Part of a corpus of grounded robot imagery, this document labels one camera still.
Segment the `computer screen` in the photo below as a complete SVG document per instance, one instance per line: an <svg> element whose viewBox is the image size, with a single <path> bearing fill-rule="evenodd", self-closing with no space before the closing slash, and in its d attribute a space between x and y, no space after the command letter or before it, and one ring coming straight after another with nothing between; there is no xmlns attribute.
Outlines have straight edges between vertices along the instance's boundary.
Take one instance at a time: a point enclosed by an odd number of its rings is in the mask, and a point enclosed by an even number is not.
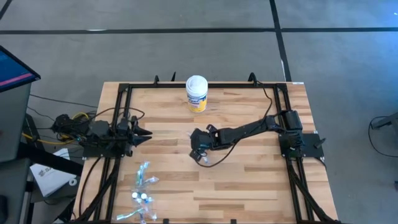
<svg viewBox="0 0 398 224"><path fill-rule="evenodd" d="M40 79L40 76L0 46L0 92Z"/></svg>

